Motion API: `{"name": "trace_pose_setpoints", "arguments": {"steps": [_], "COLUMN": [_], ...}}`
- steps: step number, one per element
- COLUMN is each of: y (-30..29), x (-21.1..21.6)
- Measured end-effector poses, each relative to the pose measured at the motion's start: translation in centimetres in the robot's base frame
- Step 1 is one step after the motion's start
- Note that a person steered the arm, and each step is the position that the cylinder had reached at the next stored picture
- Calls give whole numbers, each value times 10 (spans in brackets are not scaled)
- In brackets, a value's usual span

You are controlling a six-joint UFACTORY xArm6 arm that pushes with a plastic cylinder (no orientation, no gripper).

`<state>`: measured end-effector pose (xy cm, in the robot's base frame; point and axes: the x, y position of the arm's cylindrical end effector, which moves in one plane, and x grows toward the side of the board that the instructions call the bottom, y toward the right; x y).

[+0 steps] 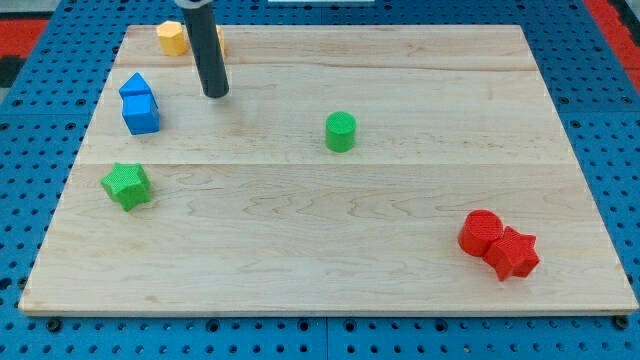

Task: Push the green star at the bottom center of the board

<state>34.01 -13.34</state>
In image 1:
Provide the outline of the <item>grey rod mount collar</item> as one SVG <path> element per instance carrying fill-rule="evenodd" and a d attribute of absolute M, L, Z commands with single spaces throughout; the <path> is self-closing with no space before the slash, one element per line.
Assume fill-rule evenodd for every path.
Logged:
<path fill-rule="evenodd" d="M 181 9 L 199 9 L 210 5 L 212 0 L 174 0 L 174 2 Z"/>

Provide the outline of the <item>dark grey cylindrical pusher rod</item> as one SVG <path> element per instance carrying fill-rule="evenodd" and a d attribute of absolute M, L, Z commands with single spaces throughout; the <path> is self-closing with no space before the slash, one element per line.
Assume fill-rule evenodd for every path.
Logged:
<path fill-rule="evenodd" d="M 216 32 L 212 2 L 199 9 L 181 9 L 204 94 L 222 98 L 229 92 Z"/>

